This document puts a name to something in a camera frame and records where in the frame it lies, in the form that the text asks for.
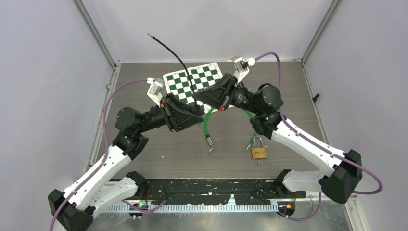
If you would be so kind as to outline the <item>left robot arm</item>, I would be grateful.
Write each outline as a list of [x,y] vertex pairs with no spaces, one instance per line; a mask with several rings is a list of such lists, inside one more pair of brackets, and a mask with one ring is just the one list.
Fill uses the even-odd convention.
[[148,181],[136,171],[128,173],[113,186],[102,187],[142,152],[149,140],[143,132],[164,125],[170,131],[179,132],[203,122],[203,114],[199,105],[187,105],[172,93],[144,113],[130,107],[122,108],[115,123],[119,133],[101,159],[71,186],[49,194],[52,221],[58,221],[68,231],[85,231],[100,213],[119,201],[132,196],[144,198]]

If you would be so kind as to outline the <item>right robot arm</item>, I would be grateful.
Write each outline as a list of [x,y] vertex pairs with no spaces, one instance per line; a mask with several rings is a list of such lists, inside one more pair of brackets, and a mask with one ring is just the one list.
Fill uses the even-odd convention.
[[259,135],[289,147],[318,168],[304,172],[283,170],[274,185],[280,197],[288,197],[296,191],[310,191],[345,204],[362,179],[362,170],[357,167],[362,163],[360,153],[331,147],[298,128],[280,113],[281,93],[270,83],[252,93],[238,83],[236,77],[226,73],[219,82],[192,96],[219,111],[232,105],[254,113],[250,123]]

